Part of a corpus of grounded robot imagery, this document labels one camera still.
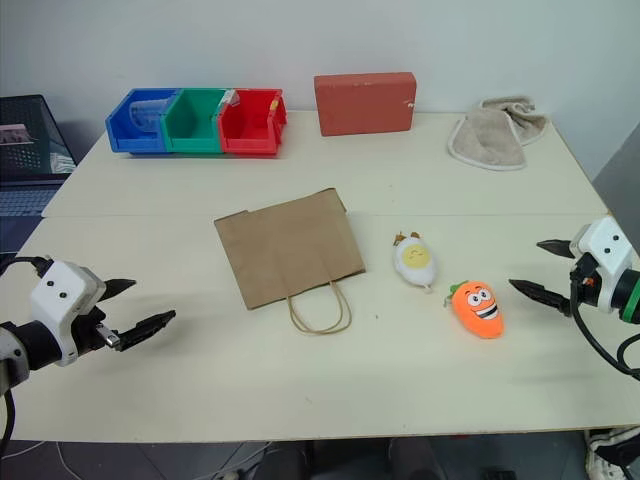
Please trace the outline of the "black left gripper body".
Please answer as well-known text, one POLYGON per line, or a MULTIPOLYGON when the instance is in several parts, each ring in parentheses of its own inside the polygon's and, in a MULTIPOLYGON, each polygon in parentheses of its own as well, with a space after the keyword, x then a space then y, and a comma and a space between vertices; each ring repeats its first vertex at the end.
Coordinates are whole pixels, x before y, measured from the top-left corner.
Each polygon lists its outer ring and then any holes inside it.
POLYGON ((94 306, 87 314, 77 316, 71 324, 72 339, 78 354, 109 347, 121 351, 122 340, 118 332, 104 324, 106 314, 94 306))

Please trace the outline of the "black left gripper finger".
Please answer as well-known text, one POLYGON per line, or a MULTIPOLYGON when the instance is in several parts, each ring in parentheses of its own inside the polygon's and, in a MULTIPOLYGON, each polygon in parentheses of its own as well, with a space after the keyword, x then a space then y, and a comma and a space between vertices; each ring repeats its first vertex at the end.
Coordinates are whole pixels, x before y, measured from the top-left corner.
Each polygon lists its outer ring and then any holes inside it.
POLYGON ((176 316, 175 310, 159 313, 138 322, 132 329, 118 334, 119 351, 126 351, 131 347, 151 338, 176 316))
POLYGON ((105 291, 101 296, 101 300, 107 300, 113 298, 125 290, 136 285, 136 281, 133 279, 110 279, 105 281, 105 291))

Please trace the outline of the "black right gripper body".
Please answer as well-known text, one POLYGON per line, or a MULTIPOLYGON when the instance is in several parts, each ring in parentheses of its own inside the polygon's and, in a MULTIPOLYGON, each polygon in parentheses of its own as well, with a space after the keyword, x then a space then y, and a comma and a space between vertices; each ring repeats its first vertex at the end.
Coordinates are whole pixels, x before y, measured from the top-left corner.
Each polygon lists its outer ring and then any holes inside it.
POLYGON ((583 254, 570 272, 571 298, 577 304, 597 307, 601 292, 599 266, 590 253, 583 254))

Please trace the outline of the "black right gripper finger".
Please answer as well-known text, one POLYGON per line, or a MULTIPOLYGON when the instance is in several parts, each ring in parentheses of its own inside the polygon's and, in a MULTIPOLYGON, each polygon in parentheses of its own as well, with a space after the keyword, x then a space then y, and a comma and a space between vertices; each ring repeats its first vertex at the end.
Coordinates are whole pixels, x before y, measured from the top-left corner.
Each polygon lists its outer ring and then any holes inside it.
POLYGON ((543 285, 528 280, 509 279, 508 282, 529 299, 552 307, 564 316, 571 315, 570 300, 563 295, 547 290, 543 285))
POLYGON ((574 259, 570 240, 548 239, 539 241, 536 246, 556 256, 574 259))

